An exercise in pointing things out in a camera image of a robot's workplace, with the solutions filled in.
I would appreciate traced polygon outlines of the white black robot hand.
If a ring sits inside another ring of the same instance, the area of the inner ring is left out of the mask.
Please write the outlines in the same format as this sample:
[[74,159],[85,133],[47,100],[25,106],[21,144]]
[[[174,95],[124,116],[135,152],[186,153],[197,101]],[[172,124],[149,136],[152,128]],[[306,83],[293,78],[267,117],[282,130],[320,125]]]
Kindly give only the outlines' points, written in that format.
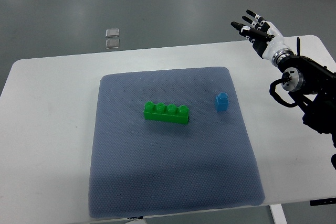
[[292,49],[285,45],[283,35],[272,22],[251,10],[246,10],[246,13],[242,17],[246,25],[238,22],[231,22],[230,25],[252,44],[259,57],[275,65],[277,58],[293,55]]

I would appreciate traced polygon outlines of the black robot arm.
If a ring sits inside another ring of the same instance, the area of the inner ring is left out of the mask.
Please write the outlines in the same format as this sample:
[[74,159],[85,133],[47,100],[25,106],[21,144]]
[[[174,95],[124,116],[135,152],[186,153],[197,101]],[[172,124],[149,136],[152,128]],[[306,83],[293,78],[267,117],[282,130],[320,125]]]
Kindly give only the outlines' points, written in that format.
[[281,51],[275,66],[282,76],[270,84],[269,93],[279,104],[303,111],[303,124],[320,134],[331,134],[335,144],[335,73],[300,54]]

